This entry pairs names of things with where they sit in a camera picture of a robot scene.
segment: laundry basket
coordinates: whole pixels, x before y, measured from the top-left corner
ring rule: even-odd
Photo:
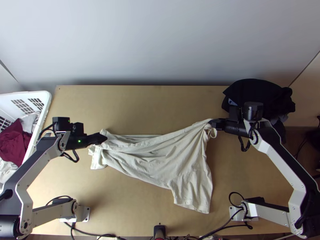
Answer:
[[[41,112],[34,129],[23,163],[32,155],[38,135],[51,103],[51,94],[47,91],[13,92],[0,94],[0,132],[10,126],[17,118],[36,111]]]

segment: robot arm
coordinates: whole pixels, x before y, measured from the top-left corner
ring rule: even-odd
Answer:
[[[281,138],[270,122],[262,118],[262,104],[246,103],[244,110],[234,107],[230,118],[212,121],[212,126],[237,136],[249,138],[249,143],[265,153],[293,188],[288,207],[269,204],[261,197],[248,198],[240,206],[230,206],[234,221],[254,221],[264,218],[290,228],[300,238],[320,235],[320,192],[317,183],[300,163],[282,146]]]
[[[95,133],[87,136],[82,123],[69,118],[53,118],[54,137],[41,138],[36,151],[3,185],[0,195],[0,237],[24,239],[32,229],[59,218],[61,222],[87,222],[90,208],[78,205],[75,199],[54,199],[51,205],[32,209],[27,189],[50,160],[63,156],[65,150],[101,144],[107,137]]]

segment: maroon shirt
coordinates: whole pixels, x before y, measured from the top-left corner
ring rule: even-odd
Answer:
[[[31,134],[22,130],[19,119],[0,133],[0,158],[21,166]]]

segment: table surface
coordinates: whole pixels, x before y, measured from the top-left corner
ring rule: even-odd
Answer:
[[[106,128],[114,134],[166,134],[207,118],[225,118],[225,86],[58,86],[44,126],[53,116],[83,122],[87,134]],[[128,177],[111,167],[90,170],[87,149],[80,161],[56,158],[28,189],[34,208],[60,195],[69,195],[91,207],[81,230],[118,236],[151,236],[159,223],[169,236],[203,235],[229,219],[228,195],[263,196],[266,202],[287,206],[292,188],[263,153],[241,152],[238,138],[218,132],[207,145],[207,163],[214,185],[210,214],[179,207],[170,190]],[[254,227],[229,228],[221,235],[288,232],[288,228],[260,219]],[[35,234],[69,235],[58,220],[39,226]]]

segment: white wall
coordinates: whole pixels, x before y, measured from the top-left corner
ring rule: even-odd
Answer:
[[[0,3],[0,57],[32,89],[241,78],[287,86],[320,50],[319,0]]]
[[[23,87],[5,69],[0,60],[0,94],[23,91]]]
[[[296,111],[289,114],[286,126],[317,127],[320,115],[320,53],[290,86]]]

